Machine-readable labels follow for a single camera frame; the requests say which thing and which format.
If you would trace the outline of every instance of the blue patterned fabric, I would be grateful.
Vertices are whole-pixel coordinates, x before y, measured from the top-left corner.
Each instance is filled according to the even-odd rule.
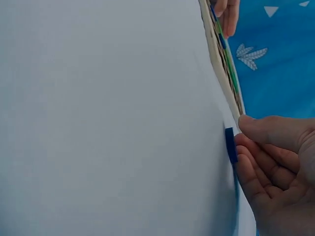
[[[315,0],[241,0],[229,45],[248,115],[315,116],[314,12]]]

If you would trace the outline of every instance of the white surface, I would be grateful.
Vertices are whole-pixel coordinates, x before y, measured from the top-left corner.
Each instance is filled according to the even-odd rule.
[[[237,73],[235,74],[236,79],[237,79],[237,85],[240,88],[240,83],[238,80],[238,76]],[[243,98],[242,98],[242,92],[241,90],[239,90],[239,95],[242,99],[242,107],[243,107],[243,111],[246,112],[245,107],[244,107],[244,103],[243,103]],[[239,236],[255,236],[256,235],[256,221],[252,212],[252,209],[241,189],[241,186],[239,185],[239,189],[240,189],[240,199],[239,199],[239,221],[238,221],[238,235]]]
[[[1,236],[231,234],[198,1],[2,1],[0,31]]]

